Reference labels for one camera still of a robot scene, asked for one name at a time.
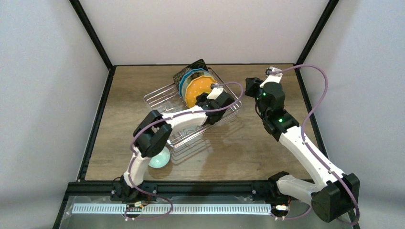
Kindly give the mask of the orange plate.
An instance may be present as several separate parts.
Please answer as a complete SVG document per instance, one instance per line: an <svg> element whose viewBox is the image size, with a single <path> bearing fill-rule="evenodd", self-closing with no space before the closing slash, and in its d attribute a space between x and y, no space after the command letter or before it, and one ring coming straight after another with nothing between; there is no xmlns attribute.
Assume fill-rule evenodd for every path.
<svg viewBox="0 0 405 229"><path fill-rule="evenodd" d="M188 108L195 106L197 103L197 96L203 93L210 93L212 91L211 85L217 83L212 76L200 76L193 79L186 87L184 99Z"/></svg>

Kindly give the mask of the light blue floral plate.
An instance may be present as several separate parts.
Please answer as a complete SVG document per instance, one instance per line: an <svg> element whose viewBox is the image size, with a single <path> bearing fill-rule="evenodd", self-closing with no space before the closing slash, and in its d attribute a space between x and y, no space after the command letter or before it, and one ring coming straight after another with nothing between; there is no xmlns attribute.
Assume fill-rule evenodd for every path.
<svg viewBox="0 0 405 229"><path fill-rule="evenodd" d="M187 76L182 84L181 87L181 95L185 96L186 95L186 89L188 85L191 83L192 80L200 77L200 76L212 76L210 72L207 72L205 70L200 70L200 71L195 71L191 73L189 76Z"/></svg>

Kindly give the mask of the metal wire dish rack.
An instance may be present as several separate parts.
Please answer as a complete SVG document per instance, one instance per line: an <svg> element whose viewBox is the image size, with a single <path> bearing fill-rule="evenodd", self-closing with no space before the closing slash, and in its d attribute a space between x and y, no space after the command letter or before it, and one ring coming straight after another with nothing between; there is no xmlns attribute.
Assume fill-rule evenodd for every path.
<svg viewBox="0 0 405 229"><path fill-rule="evenodd" d="M186 102L179 95L178 89L174 83L168 84L145 95L144 101L150 110L158 110L160 113L181 112L187 109ZM167 144L172 148L177 148L196 139L199 135L209 129L229 122L231 118L237 115L241 106L242 101L238 101L235 105L228 108L222 119L214 125L207 124L205 126L192 126L176 133L172 133Z"/></svg>

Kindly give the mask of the black floral square plate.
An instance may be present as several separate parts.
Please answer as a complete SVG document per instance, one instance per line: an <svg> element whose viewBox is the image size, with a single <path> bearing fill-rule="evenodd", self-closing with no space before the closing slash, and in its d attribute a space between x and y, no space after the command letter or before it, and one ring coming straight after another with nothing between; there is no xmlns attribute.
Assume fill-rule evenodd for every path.
<svg viewBox="0 0 405 229"><path fill-rule="evenodd" d="M182 82L183 77L190 71L192 70L206 70L208 71L208 67L205 63L205 61L203 59L198 59L196 61L194 61L193 63L187 65L186 67L184 67L182 70L180 70L179 72L177 72L174 76L173 76L173 82L176 86L176 88L178 89L178 91L180 91L180 84Z"/></svg>

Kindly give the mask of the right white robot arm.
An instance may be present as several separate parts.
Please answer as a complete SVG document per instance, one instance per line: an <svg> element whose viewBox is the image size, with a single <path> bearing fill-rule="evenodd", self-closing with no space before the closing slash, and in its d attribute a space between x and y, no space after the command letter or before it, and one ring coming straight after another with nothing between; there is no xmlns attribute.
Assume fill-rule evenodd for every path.
<svg viewBox="0 0 405 229"><path fill-rule="evenodd" d="M324 222L331 222L356 208L359 178L346 174L310 141L298 121L284 108L285 93L279 81L246 78L245 95L254 98L264 129L303 165L312 182L287 172L273 176L280 194L311 206Z"/></svg>

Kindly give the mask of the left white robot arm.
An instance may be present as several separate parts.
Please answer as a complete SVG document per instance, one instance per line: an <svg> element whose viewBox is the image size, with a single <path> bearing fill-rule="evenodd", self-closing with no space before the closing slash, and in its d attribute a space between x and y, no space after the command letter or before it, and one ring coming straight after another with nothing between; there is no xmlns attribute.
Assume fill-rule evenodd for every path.
<svg viewBox="0 0 405 229"><path fill-rule="evenodd" d="M150 111L133 132L130 143L132 157L122 175L122 184L128 188L137 188L144 180L150 160L164 149L173 134L189 127L217 123L226 110L239 100L216 88L210 94L197 96L196 104L189 109L174 113Z"/></svg>

